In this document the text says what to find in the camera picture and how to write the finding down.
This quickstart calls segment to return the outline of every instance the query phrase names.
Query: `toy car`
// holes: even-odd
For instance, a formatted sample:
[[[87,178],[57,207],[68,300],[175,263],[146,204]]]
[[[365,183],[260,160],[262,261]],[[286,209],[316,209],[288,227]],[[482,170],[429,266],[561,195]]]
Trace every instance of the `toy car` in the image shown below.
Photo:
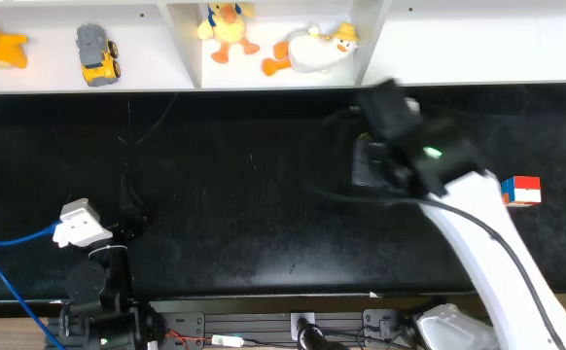
[[[89,87],[101,87],[116,83],[121,76],[117,44],[108,40],[106,31],[97,24],[85,24],[78,28],[76,45],[80,50],[82,73]]]

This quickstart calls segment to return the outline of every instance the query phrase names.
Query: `black table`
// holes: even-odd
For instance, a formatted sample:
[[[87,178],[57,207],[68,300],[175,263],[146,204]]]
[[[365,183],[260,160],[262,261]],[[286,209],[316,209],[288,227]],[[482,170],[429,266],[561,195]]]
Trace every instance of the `black table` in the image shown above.
[[[471,291],[418,209],[333,203],[302,187],[308,173],[348,187],[350,150],[323,152],[320,121],[355,92],[180,93],[135,150],[124,141],[145,134],[172,93],[0,96],[0,240],[43,228],[79,197],[112,224],[128,162],[155,215],[129,245],[142,298]],[[429,115],[456,117],[500,179],[541,177],[543,205],[511,213],[566,292],[566,85],[408,92]],[[0,266],[25,298],[65,298],[65,275],[85,256],[43,238],[1,249]],[[13,299],[1,281],[0,299]]]

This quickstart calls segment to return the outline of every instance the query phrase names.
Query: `white shelf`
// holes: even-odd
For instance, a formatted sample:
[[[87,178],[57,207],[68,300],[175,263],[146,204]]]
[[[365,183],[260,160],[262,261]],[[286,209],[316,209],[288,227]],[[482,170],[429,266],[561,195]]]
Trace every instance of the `white shelf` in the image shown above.
[[[122,76],[113,85],[88,87],[82,76],[76,30],[88,22],[101,24],[119,47]],[[5,7],[0,27],[29,38],[28,66],[0,69],[0,93],[194,88],[155,5]]]
[[[256,0],[247,37],[261,50],[214,62],[201,42],[196,0],[0,0],[0,28],[22,33],[28,67],[0,69],[0,93],[356,88],[395,77],[405,85],[566,82],[566,0]],[[352,22],[361,37],[329,74],[292,69],[267,77],[273,46],[316,23]],[[97,23],[119,46],[122,77],[87,87],[76,29]]]

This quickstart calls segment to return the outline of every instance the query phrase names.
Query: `rubik's cube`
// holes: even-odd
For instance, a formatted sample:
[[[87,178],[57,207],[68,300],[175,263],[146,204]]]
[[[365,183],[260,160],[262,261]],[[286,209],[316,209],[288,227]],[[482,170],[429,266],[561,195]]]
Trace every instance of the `rubik's cube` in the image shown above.
[[[504,204],[509,207],[532,206],[542,202],[540,178],[535,176],[514,176],[501,183]]]

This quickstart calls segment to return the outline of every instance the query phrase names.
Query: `yellow hat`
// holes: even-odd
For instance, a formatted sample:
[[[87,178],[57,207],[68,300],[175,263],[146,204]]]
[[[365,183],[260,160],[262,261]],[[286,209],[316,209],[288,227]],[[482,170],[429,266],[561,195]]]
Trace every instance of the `yellow hat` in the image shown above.
[[[354,25],[350,23],[344,23],[337,30],[337,33],[333,34],[332,37],[345,40],[345,41],[359,41],[359,37],[354,30]]]

